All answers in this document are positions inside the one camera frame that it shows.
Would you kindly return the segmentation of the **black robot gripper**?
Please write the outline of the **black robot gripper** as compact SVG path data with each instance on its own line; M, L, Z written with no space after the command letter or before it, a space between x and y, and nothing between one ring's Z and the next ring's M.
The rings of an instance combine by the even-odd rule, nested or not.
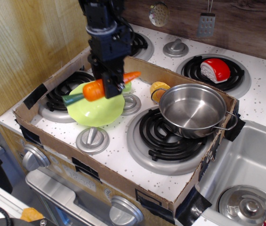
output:
M92 73L95 80L102 79L107 99L120 95L125 88L123 67L124 58L131 54L131 29L126 22L90 22L86 26L91 36L89 62Z

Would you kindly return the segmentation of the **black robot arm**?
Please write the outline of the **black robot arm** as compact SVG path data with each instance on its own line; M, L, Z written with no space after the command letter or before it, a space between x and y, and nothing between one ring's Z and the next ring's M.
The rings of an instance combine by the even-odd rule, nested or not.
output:
M88 61L95 79L103 82L104 96L112 98L124 89L124 58L131 54L133 28L122 17L122 0L80 0L87 19L91 48Z

